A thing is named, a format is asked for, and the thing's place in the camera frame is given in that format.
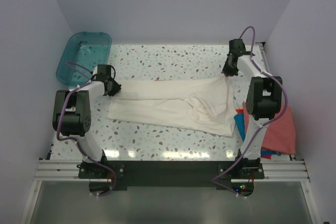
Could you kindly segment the white t shirt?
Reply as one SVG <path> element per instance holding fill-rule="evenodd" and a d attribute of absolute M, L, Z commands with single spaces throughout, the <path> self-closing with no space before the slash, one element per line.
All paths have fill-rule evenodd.
<path fill-rule="evenodd" d="M 203 80 L 123 81 L 110 103 L 111 120 L 232 137 L 234 90 L 225 76 Z"/>

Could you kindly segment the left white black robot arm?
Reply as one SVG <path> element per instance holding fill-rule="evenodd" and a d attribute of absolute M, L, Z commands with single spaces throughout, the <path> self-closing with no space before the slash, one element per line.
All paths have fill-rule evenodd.
<path fill-rule="evenodd" d="M 116 70 L 112 65 L 97 65 L 91 74 L 86 82 L 56 92 L 52 126 L 58 141 L 72 141 L 76 145 L 82 156 L 79 169 L 83 173 L 102 175 L 115 182 L 117 175 L 90 132 L 91 103 L 102 96 L 115 96 L 121 91 L 121 85 L 115 80 Z"/>

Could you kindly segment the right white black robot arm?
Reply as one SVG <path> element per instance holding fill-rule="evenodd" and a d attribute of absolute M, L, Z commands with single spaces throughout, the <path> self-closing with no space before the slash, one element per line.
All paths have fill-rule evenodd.
<path fill-rule="evenodd" d="M 281 109 L 282 79 L 262 70 L 253 56 L 251 50 L 246 50 L 241 38 L 229 41 L 229 51 L 222 73 L 227 77 L 233 77 L 242 72 L 246 77 L 250 77 L 245 102 L 249 120 L 245 140 L 238 151 L 238 156 L 218 178 L 234 178 L 242 171 L 253 173 L 258 169 L 267 127 Z"/>

